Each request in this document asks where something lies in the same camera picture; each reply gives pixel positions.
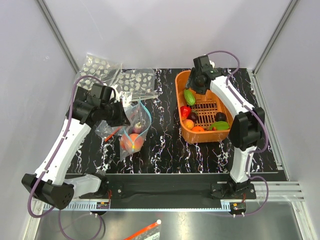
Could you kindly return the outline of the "purple eggplant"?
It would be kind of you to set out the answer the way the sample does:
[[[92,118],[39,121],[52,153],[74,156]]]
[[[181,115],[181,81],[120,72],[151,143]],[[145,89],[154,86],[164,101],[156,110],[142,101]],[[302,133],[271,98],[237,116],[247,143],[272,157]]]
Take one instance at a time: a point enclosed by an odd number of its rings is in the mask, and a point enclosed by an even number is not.
[[[142,132],[142,127],[143,127],[142,123],[137,122],[132,129],[132,133],[139,135]]]

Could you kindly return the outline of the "orange plastic basket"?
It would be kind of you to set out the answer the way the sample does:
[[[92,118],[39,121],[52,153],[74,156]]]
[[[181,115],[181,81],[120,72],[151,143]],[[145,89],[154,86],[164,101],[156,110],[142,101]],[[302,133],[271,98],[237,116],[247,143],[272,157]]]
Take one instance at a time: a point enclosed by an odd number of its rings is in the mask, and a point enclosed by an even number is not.
[[[190,70],[185,70],[178,73],[175,77],[175,92],[182,137],[189,144],[221,142],[227,138],[230,130],[210,130],[210,126],[215,121],[215,115],[218,112],[224,113],[229,125],[232,125],[233,117],[227,107],[225,107],[223,102],[214,93],[207,91],[205,95],[200,95],[193,90],[191,91],[195,97],[195,105],[192,106],[191,109],[198,115],[198,121],[196,121],[194,125],[204,128],[204,131],[192,131],[183,123],[180,111],[182,106],[187,105],[183,91],[190,73]]]

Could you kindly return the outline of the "blue zipper clear bag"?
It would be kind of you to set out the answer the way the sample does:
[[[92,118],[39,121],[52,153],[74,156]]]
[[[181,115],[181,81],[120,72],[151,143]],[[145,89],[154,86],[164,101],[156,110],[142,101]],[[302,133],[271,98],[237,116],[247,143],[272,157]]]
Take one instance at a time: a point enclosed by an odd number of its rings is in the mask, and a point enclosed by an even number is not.
[[[129,126],[111,127],[103,120],[95,130],[102,139],[108,140],[112,136],[119,136],[120,160],[141,150],[152,123],[151,114],[142,102],[124,108],[129,119]]]

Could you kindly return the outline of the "peach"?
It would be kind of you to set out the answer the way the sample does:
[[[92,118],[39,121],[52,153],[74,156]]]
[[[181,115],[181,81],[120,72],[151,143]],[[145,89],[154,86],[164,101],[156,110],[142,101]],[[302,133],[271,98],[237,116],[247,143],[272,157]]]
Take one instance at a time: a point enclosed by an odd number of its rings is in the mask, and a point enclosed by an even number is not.
[[[122,135],[119,141],[120,147],[129,153],[135,153],[141,150],[144,144],[144,138],[137,133],[132,133],[129,136]]]

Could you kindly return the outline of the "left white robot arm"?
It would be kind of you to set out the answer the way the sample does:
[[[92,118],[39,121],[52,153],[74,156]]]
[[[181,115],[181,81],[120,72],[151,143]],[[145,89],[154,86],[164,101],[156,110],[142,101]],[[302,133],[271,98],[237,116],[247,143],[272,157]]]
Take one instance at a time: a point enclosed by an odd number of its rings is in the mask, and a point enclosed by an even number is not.
[[[59,210],[83,195],[103,198],[108,193],[107,178],[101,173],[66,178],[76,151],[93,126],[101,121],[106,121],[110,127],[130,125],[118,93],[106,85],[95,83],[86,99],[76,99],[71,108],[48,156],[35,173],[26,173],[21,180],[30,199],[40,200]]]

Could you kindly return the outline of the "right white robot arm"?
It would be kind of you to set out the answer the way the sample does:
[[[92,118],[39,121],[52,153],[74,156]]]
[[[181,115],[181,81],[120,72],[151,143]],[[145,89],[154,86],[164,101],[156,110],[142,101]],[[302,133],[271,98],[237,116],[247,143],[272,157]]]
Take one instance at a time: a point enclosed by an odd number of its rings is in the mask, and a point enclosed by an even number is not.
[[[254,153],[264,152],[269,144],[265,111],[243,98],[229,82],[231,75],[225,76],[215,70],[208,55],[194,58],[193,64],[185,87],[201,95],[211,91],[222,101],[233,118],[228,134],[234,146],[230,171],[233,182],[227,185],[227,192],[236,199],[245,192],[243,183],[251,179],[250,164]]]

